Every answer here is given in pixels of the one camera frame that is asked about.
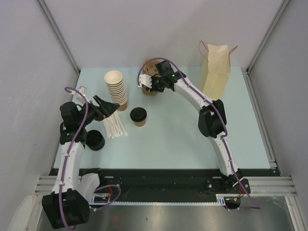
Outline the brown paper bag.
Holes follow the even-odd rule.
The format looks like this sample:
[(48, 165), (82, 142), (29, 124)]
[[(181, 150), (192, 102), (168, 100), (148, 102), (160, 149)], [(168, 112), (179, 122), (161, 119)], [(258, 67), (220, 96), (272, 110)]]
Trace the brown paper bag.
[(231, 75), (230, 56), (237, 46), (205, 45), (203, 41), (198, 49), (203, 57), (203, 64), (199, 78), (199, 90), (213, 100), (220, 99)]

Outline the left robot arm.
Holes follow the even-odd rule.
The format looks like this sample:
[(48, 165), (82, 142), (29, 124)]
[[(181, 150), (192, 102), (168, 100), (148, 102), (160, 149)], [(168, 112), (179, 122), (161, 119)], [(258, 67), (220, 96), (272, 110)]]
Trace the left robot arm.
[(93, 135), (90, 136), (86, 126), (94, 120), (110, 117), (120, 105), (106, 102), (98, 96), (93, 98), (96, 105), (86, 102), (81, 109), (74, 102), (60, 106), (63, 119), (60, 125), (61, 163), (51, 193), (42, 199), (43, 209), (54, 229), (87, 223), (94, 191), (99, 193), (106, 188), (106, 180), (98, 173), (79, 176), (80, 161), (86, 147), (95, 151), (103, 147), (101, 133), (92, 130)]

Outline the single brown paper cup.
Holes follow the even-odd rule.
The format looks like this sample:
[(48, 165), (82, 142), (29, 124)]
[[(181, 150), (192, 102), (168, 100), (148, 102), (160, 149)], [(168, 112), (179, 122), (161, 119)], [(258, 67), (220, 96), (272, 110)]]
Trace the single brown paper cup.
[(145, 123), (146, 123), (146, 119), (144, 119), (143, 121), (134, 121), (134, 124), (138, 127), (144, 126)]

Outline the black cup lid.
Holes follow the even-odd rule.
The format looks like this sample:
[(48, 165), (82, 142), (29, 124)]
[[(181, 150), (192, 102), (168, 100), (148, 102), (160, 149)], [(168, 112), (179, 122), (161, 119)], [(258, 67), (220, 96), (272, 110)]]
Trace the black cup lid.
[(133, 122), (142, 122), (147, 118), (147, 112), (142, 107), (135, 107), (130, 112), (130, 118)]

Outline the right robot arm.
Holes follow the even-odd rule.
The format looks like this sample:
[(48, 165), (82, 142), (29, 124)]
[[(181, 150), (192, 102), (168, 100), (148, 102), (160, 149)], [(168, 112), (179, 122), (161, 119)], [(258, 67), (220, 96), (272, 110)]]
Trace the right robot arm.
[(227, 193), (233, 193), (237, 189), (243, 194), (249, 194), (248, 184), (238, 168), (228, 145), (226, 128), (227, 120), (224, 104), (221, 100), (212, 100), (198, 90), (194, 84), (180, 70), (175, 72), (168, 61), (156, 64), (157, 74), (139, 77), (139, 82), (145, 85), (149, 91), (163, 92), (170, 89), (186, 99), (199, 113), (198, 129), (207, 137), (213, 148), (219, 163), (219, 169), (223, 176), (222, 188)]

